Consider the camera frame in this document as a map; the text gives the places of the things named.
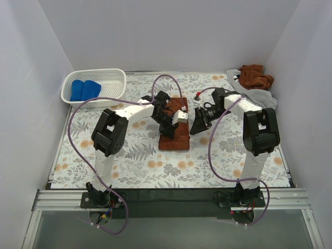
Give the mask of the grey cloth in corner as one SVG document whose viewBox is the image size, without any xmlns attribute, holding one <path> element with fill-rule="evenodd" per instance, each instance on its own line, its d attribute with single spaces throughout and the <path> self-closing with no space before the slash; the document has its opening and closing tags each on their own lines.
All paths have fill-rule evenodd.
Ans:
<svg viewBox="0 0 332 249">
<path fill-rule="evenodd" d="M 237 75 L 240 75 L 239 70 L 227 70 L 226 75 L 229 84 L 234 88 L 236 92 L 240 93 L 241 95 L 245 95 L 247 98 L 250 99 L 251 102 L 263 108 L 273 108 L 274 110 L 276 110 L 278 102 L 269 91 L 261 89 L 245 89 L 243 86 L 240 85 L 239 81 L 235 80 L 235 77 Z"/>
</svg>

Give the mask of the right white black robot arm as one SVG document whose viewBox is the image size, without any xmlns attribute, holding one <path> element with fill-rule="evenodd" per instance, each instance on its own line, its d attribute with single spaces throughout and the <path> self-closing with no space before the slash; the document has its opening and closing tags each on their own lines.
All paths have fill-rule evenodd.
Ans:
<svg viewBox="0 0 332 249">
<path fill-rule="evenodd" d="M 235 188 L 227 193 L 217 193 L 221 208 L 264 207 L 266 205 L 260 190 L 262 170 L 270 154 L 280 143 L 278 122 L 273 108 L 262 108 L 249 102 L 236 91 L 214 88 L 213 104 L 196 107 L 190 134 L 195 135 L 217 123 L 227 114 L 233 113 L 243 122 L 243 144 L 246 149 L 241 176 L 234 180 Z"/>
</svg>

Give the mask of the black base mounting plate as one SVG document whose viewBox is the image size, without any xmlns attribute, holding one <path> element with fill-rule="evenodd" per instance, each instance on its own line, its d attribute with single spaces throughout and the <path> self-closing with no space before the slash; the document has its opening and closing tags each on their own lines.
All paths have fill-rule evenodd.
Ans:
<svg viewBox="0 0 332 249">
<path fill-rule="evenodd" d="M 234 188 L 155 188 L 116 189 L 116 193 L 88 190 L 81 196 L 80 208 L 112 209 L 112 218 L 217 217 L 232 219 L 233 210 L 252 212 L 263 208 L 262 193 L 242 198 Z"/>
</svg>

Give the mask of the left blue rolled towel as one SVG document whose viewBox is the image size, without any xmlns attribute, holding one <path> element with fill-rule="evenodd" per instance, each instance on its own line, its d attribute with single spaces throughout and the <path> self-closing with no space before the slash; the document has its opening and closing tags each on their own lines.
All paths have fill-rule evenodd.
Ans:
<svg viewBox="0 0 332 249">
<path fill-rule="evenodd" d="M 71 102 L 81 101 L 83 88 L 83 81 L 77 79 L 72 82 L 72 94 L 70 98 Z"/>
</svg>

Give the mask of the brown towel pile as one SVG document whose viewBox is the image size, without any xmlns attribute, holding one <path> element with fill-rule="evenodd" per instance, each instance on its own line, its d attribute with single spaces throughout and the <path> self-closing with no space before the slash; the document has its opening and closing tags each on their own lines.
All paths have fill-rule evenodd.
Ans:
<svg viewBox="0 0 332 249">
<path fill-rule="evenodd" d="M 240 85 L 247 90 L 269 90 L 274 82 L 274 78 L 271 75 L 263 74 L 263 69 L 262 65 L 243 65 L 239 68 Z"/>
</svg>

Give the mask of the blue rolled towel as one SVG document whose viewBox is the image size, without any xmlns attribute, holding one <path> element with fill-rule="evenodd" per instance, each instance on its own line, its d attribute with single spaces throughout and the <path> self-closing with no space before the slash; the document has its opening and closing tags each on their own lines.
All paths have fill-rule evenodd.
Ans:
<svg viewBox="0 0 332 249">
<path fill-rule="evenodd" d="M 81 101 L 83 88 L 83 81 L 77 79 L 72 82 L 72 94 L 70 98 L 71 102 Z"/>
<path fill-rule="evenodd" d="M 86 80 L 83 83 L 81 101 L 96 98 L 101 92 L 101 85 L 93 80 Z"/>
</svg>

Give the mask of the aluminium frame rail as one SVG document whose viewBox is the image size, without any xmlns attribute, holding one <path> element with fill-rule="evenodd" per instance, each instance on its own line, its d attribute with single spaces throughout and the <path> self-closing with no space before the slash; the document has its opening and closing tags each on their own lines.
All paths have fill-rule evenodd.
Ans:
<svg viewBox="0 0 332 249">
<path fill-rule="evenodd" d="M 163 202 L 191 202 L 214 201 L 216 192 L 227 193 L 230 189 L 216 188 L 157 188 L 157 189 L 116 189 L 115 192 L 125 197 L 127 204 L 142 201 Z M 310 209 L 311 204 L 306 191 L 303 188 L 270 188 L 261 189 L 262 196 L 270 210 L 305 210 Z M 35 197 L 33 209 L 40 211 L 72 211 L 81 208 L 85 202 L 86 190 L 39 190 Z"/>
</svg>

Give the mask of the right blue rolled towel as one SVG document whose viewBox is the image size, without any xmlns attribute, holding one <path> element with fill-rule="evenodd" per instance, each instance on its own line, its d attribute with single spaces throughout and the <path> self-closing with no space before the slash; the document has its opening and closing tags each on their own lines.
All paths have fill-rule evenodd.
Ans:
<svg viewBox="0 0 332 249">
<path fill-rule="evenodd" d="M 101 92 L 101 85 L 93 80 L 86 80 L 83 83 L 81 101 L 96 98 Z"/>
</svg>

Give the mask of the floral patterned table mat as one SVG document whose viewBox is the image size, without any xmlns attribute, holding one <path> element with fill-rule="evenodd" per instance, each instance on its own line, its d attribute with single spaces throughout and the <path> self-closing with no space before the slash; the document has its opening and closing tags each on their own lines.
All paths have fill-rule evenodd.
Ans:
<svg viewBox="0 0 332 249">
<path fill-rule="evenodd" d="M 189 117 L 195 115 L 193 97 L 203 91 L 202 99 L 212 102 L 213 87 L 230 88 L 225 75 L 182 74 L 173 78 L 155 75 L 129 75 L 124 98 L 137 101 L 149 95 L 151 86 L 176 98 L 188 100 Z M 101 108 L 82 108 L 74 114 L 71 134 L 62 141 L 51 181 L 52 189 L 83 189 L 93 179 L 90 165 L 95 155 L 91 134 Z M 159 127 L 151 118 L 128 127 L 126 140 L 116 155 L 111 171 L 114 188 L 207 188 L 233 187 L 245 163 L 242 121 L 226 115 L 216 130 L 190 138 L 188 151 L 159 150 Z"/>
</svg>

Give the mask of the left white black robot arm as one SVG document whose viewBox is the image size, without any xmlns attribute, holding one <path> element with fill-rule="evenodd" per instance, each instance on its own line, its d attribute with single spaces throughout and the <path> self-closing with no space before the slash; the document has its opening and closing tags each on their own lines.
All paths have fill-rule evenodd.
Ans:
<svg viewBox="0 0 332 249">
<path fill-rule="evenodd" d="M 110 203 L 107 187 L 112 185 L 112 164 L 115 154 L 120 152 L 125 143 L 128 126 L 150 117 L 159 125 L 161 135 L 174 138 L 178 128 L 177 117 L 165 112 L 170 100 L 167 93 L 159 91 L 154 101 L 146 95 L 123 109 L 103 110 L 91 137 L 95 148 L 96 175 L 91 183 L 86 183 L 89 196 L 98 207 L 103 208 Z"/>
</svg>

